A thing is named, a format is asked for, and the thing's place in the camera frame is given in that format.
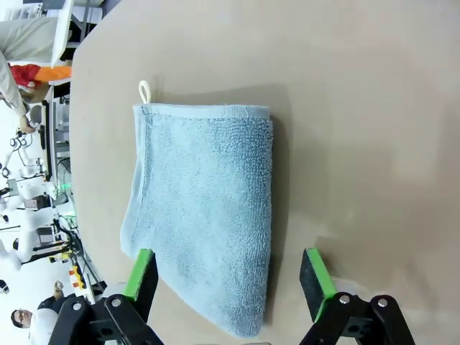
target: screw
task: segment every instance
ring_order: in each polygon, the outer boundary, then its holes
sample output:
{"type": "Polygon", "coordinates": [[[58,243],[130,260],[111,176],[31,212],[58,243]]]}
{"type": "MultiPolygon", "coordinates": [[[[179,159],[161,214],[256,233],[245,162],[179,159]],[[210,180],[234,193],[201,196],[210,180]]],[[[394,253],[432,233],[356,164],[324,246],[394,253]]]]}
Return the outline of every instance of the screw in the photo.
{"type": "Polygon", "coordinates": [[[340,301],[340,303],[342,303],[342,304],[350,303],[350,297],[348,297],[348,295],[342,295],[342,296],[339,298],[339,301],[340,301]]]}
{"type": "Polygon", "coordinates": [[[388,305],[388,302],[384,298],[380,298],[377,304],[379,307],[385,308],[388,305]]]}
{"type": "Polygon", "coordinates": [[[113,307],[119,307],[121,305],[121,301],[118,299],[118,298],[115,298],[113,301],[112,301],[112,306],[113,307]]]}

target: white shirt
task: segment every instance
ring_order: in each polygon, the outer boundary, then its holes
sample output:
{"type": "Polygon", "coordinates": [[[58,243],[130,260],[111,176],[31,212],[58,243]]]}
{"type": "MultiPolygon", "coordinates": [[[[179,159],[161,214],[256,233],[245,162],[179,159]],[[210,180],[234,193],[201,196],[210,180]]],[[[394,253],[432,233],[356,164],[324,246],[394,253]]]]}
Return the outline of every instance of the white shirt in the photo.
{"type": "Polygon", "coordinates": [[[33,313],[30,321],[30,344],[48,345],[57,321],[58,314],[51,309],[43,308],[33,313]]]}
{"type": "Polygon", "coordinates": [[[50,63],[57,25],[58,18],[0,22],[0,93],[19,116],[25,115],[26,109],[8,63],[50,63]]]}

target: light blue towel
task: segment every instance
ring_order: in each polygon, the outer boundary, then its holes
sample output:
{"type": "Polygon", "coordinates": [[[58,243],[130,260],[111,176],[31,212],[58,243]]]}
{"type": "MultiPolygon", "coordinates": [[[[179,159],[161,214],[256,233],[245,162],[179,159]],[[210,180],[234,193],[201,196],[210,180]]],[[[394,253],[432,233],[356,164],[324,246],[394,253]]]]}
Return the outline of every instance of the light blue towel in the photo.
{"type": "Polygon", "coordinates": [[[270,258],[269,109],[147,104],[134,118],[121,248],[133,259],[152,249],[160,277],[190,307],[233,335],[256,336],[270,258]]]}

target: table surface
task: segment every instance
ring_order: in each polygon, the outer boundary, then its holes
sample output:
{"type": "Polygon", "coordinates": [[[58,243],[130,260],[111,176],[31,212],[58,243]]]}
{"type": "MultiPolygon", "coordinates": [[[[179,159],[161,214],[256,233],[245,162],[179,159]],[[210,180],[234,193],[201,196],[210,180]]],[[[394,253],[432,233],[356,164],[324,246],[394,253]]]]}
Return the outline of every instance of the table surface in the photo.
{"type": "MultiPolygon", "coordinates": [[[[397,298],[422,344],[459,337],[460,13],[454,0],[124,0],[78,48],[70,138],[83,243],[109,282],[133,262],[119,231],[149,81],[173,104],[272,109],[272,267],[260,341],[311,325],[305,247],[363,297],[397,298]]],[[[162,282],[150,324],[166,344],[242,344],[162,282]]]]}

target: towel loop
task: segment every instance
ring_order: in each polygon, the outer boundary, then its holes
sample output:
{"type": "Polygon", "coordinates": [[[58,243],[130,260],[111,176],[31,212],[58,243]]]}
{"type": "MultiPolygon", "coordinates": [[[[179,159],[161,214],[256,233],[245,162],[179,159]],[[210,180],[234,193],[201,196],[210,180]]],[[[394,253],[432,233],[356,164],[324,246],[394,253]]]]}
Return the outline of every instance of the towel loop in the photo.
{"type": "Polygon", "coordinates": [[[152,92],[150,90],[150,85],[147,81],[142,80],[139,83],[139,93],[144,104],[152,103],[152,92]]]}

